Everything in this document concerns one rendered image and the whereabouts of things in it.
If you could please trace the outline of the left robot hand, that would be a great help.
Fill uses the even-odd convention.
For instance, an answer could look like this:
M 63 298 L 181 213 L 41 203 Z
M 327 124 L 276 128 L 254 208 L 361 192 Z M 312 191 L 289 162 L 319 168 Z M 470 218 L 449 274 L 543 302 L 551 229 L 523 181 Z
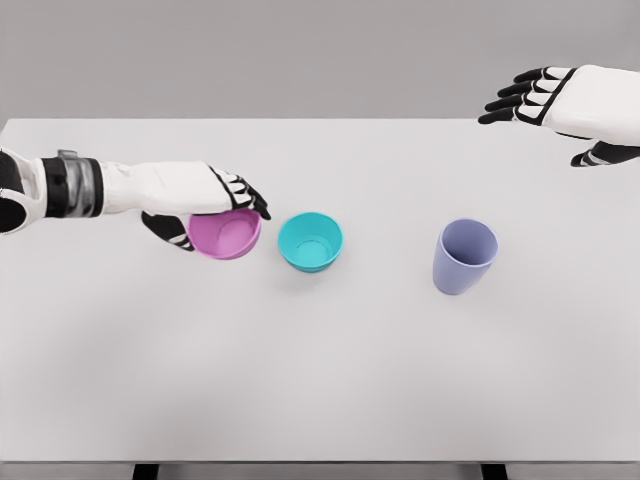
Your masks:
M 270 220 L 268 202 L 244 177 L 204 162 L 170 164 L 144 192 L 143 225 L 161 240 L 186 252 L 195 247 L 184 216 L 219 215 L 250 209 Z

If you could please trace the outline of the pink bowl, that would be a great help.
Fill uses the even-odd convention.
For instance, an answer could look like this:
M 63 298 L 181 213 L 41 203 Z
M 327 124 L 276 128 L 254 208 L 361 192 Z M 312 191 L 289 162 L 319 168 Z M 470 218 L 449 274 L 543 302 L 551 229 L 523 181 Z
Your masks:
M 210 258 L 233 260 L 246 255 L 261 233 L 261 216 L 252 209 L 192 215 L 188 235 L 195 249 Z

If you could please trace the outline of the teal bowl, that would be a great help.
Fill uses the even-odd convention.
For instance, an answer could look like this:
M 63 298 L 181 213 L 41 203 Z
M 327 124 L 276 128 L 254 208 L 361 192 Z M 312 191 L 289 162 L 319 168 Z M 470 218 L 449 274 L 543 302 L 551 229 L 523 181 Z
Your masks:
M 283 222 L 277 246 L 289 265 L 305 273 L 317 273 L 339 257 L 344 233 L 333 217 L 320 212 L 302 212 Z

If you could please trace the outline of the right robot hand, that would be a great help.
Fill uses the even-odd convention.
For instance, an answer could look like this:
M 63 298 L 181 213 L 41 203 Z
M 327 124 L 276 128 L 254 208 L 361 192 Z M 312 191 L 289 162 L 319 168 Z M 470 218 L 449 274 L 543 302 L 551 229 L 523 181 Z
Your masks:
M 592 140 L 591 147 L 571 159 L 573 168 L 640 159 L 640 72 L 597 65 L 528 70 L 500 89 L 478 117 L 481 125 L 498 122 Z

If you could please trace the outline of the lavender cup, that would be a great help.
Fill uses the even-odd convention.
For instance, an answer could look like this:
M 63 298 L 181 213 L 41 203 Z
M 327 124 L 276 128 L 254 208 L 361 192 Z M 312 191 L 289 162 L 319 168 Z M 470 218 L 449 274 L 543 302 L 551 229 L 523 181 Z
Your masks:
M 498 237 L 485 223 L 472 218 L 449 222 L 435 247 L 434 285 L 447 295 L 465 293 L 484 276 L 498 252 Z

